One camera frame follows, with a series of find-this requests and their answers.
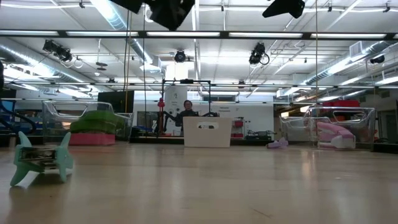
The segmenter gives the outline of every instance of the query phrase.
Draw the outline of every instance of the clear acrylic enclosure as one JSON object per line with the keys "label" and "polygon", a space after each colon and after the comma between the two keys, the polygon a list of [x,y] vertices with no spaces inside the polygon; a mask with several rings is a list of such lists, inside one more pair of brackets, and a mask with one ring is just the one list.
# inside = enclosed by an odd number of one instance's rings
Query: clear acrylic enclosure
{"label": "clear acrylic enclosure", "polygon": [[372,149],[374,108],[314,107],[303,117],[280,118],[290,142],[309,142],[318,149]]}
{"label": "clear acrylic enclosure", "polygon": [[43,101],[45,144],[57,144],[71,132],[70,145],[112,145],[128,141],[133,114],[116,114],[109,103]]}

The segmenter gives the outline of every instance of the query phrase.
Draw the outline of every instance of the spotlight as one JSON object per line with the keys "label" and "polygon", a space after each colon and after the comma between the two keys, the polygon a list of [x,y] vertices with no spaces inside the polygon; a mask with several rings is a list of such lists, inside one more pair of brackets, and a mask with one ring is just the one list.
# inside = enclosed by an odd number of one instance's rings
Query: spotlight
{"label": "spotlight", "polygon": [[112,2],[125,7],[138,14],[142,3],[146,3],[152,15],[150,19],[168,28],[177,30],[186,16],[189,14],[195,0],[111,0]]}
{"label": "spotlight", "polygon": [[[267,63],[261,62],[264,56],[268,58]],[[254,47],[254,50],[251,52],[249,62],[251,65],[257,65],[258,63],[267,65],[269,63],[269,56],[266,54],[266,46],[264,46],[264,43],[257,43],[257,45]]]}
{"label": "spotlight", "polygon": [[107,81],[107,83],[116,83],[116,82],[114,81],[114,78],[109,78],[109,80]]}
{"label": "spotlight", "polygon": [[177,63],[182,63],[187,59],[187,56],[185,55],[183,50],[178,50],[177,53],[175,54],[174,60]]}
{"label": "spotlight", "polygon": [[239,85],[244,85],[245,84],[245,82],[244,82],[244,80],[239,80],[239,83],[238,83]]}
{"label": "spotlight", "polygon": [[289,13],[298,19],[304,11],[305,2],[302,0],[275,0],[263,13],[264,18]]}
{"label": "spotlight", "polygon": [[377,57],[377,58],[372,58],[370,60],[370,63],[383,63],[385,60],[384,55]]}
{"label": "spotlight", "polygon": [[56,56],[63,62],[70,62],[73,59],[73,55],[70,53],[70,49],[62,47],[60,44],[55,43],[53,40],[45,40],[43,50],[49,54],[53,53],[54,56]]}

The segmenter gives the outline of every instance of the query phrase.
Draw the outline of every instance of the fluorescent light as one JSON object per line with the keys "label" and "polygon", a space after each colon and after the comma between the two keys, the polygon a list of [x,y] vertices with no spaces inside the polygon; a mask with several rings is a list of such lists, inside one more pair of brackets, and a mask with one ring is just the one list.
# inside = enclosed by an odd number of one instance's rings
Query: fluorescent light
{"label": "fluorescent light", "polygon": [[31,86],[31,85],[22,84],[21,87],[24,87],[25,89],[28,89],[28,90],[38,91],[38,89],[36,87]]}
{"label": "fluorescent light", "polygon": [[310,106],[304,106],[302,108],[300,108],[300,112],[305,113],[307,112],[307,110],[309,109]]}
{"label": "fluorescent light", "polygon": [[272,37],[272,38],[301,38],[303,34],[301,33],[267,33],[267,32],[230,32],[229,33],[230,37]]}
{"label": "fluorescent light", "polygon": [[138,32],[128,32],[128,31],[67,31],[67,34],[71,37],[73,36],[106,36],[106,37],[137,37]]}
{"label": "fluorescent light", "polygon": [[356,81],[358,81],[358,80],[359,80],[359,78],[358,78],[358,77],[355,77],[355,78],[349,79],[349,80],[347,80],[347,81],[345,81],[345,82],[342,82],[340,85],[347,85],[347,84],[356,82]]}
{"label": "fluorescent light", "polygon": [[345,96],[354,96],[354,95],[360,94],[360,93],[362,93],[362,92],[365,92],[365,90],[359,90],[359,91],[356,91],[356,92],[347,94],[347,95],[345,95]]}
{"label": "fluorescent light", "polygon": [[57,31],[35,31],[35,30],[0,30],[0,35],[50,35],[58,36]]}
{"label": "fluorescent light", "polygon": [[339,98],[340,96],[325,96],[323,98],[320,98],[319,101],[329,101],[329,100],[334,100]]}
{"label": "fluorescent light", "polygon": [[144,68],[145,68],[146,72],[151,72],[151,73],[161,72],[161,69],[158,66],[155,66],[155,65],[149,65],[149,64],[145,65],[145,66],[141,65],[139,68],[142,71],[144,71]]}
{"label": "fluorescent light", "polygon": [[76,90],[69,90],[69,89],[59,89],[61,93],[64,93],[66,95],[78,97],[78,98],[89,98],[90,96],[84,93],[81,93]]}
{"label": "fluorescent light", "polygon": [[289,112],[281,113],[280,116],[283,118],[287,118],[289,116]]}
{"label": "fluorescent light", "polygon": [[[352,39],[379,39],[385,38],[387,34],[318,34],[318,38],[352,38]],[[317,38],[317,34],[311,34],[311,38]]]}
{"label": "fluorescent light", "polygon": [[220,32],[147,32],[147,35],[150,37],[153,36],[162,36],[162,37],[219,37]]}
{"label": "fluorescent light", "polygon": [[394,82],[398,82],[398,76],[397,77],[391,77],[391,78],[385,78],[381,81],[376,82],[377,85],[385,85],[385,84],[389,84],[389,83],[394,83]]}
{"label": "fluorescent light", "polygon": [[[238,91],[211,91],[211,95],[228,95],[228,96],[234,96],[237,95],[239,92]],[[209,93],[207,91],[203,91],[202,92],[203,95],[209,95]]]}

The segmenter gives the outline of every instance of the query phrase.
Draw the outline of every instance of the pink base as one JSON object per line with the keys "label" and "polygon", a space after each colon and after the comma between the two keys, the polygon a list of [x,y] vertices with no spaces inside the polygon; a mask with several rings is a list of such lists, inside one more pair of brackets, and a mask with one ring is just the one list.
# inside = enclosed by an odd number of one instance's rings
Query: pink base
{"label": "pink base", "polygon": [[110,146],[115,144],[114,134],[72,134],[70,146]]}

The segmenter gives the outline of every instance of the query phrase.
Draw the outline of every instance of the ceiling light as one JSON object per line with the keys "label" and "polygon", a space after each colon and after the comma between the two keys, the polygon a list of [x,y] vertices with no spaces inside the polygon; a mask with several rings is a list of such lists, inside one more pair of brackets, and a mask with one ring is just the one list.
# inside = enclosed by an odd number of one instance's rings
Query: ceiling light
{"label": "ceiling light", "polygon": [[0,35],[44,35],[58,36],[57,31],[34,31],[34,30],[0,30]]}
{"label": "ceiling light", "polygon": [[354,95],[357,95],[357,94],[363,93],[363,92],[365,92],[365,91],[366,91],[366,90],[359,90],[359,91],[356,91],[356,92],[353,92],[353,93],[347,94],[347,95],[345,95],[345,96],[354,96]]}
{"label": "ceiling light", "polygon": [[149,37],[219,37],[220,32],[147,32]]}
{"label": "ceiling light", "polygon": [[323,98],[320,98],[319,101],[329,101],[329,100],[334,100],[339,98],[340,96],[325,96]]}
{"label": "ceiling light", "polygon": [[355,77],[355,78],[349,79],[349,80],[347,80],[347,81],[345,81],[345,82],[342,82],[340,85],[348,85],[348,84],[353,83],[353,82],[356,82],[356,81],[358,81],[358,80],[359,80],[359,78],[358,78],[358,77]]}
{"label": "ceiling light", "polygon": [[59,89],[61,93],[64,93],[66,95],[70,95],[70,96],[74,96],[74,97],[78,97],[78,98],[89,98],[90,96],[85,94],[85,93],[81,93],[79,91],[76,90],[69,90],[69,89]]}
{"label": "ceiling light", "polygon": [[141,65],[139,68],[142,71],[144,71],[144,69],[145,69],[145,72],[151,72],[151,73],[161,72],[161,69],[158,66],[155,66],[155,65],[149,65],[149,64],[147,65],[147,64],[145,64],[145,66]]}
{"label": "ceiling light", "polygon": [[31,86],[31,85],[22,84],[20,87],[23,87],[28,90],[38,91],[38,89],[36,87]]}
{"label": "ceiling light", "polygon": [[103,36],[103,37],[137,37],[138,32],[128,32],[128,31],[67,31],[69,36]]}
{"label": "ceiling light", "polygon": [[283,118],[287,118],[289,116],[289,112],[281,113],[280,116]]}
{"label": "ceiling light", "polygon": [[385,84],[394,83],[394,82],[398,82],[398,77],[385,78],[381,81],[376,82],[376,84],[377,85],[385,85]]}
{"label": "ceiling light", "polygon": [[[318,39],[324,38],[342,38],[342,39],[380,39],[385,38],[387,34],[318,34]],[[317,38],[317,34],[311,34],[311,38]]]}
{"label": "ceiling light", "polygon": [[268,33],[268,32],[230,32],[230,37],[269,37],[269,38],[301,38],[301,33]]}
{"label": "ceiling light", "polygon": [[301,113],[307,112],[307,110],[309,109],[309,107],[310,107],[310,106],[304,106],[304,107],[300,108],[300,112],[301,112]]}
{"label": "ceiling light", "polygon": [[187,59],[187,56],[185,55],[184,51],[178,50],[174,57],[175,62],[183,63],[185,59]]}

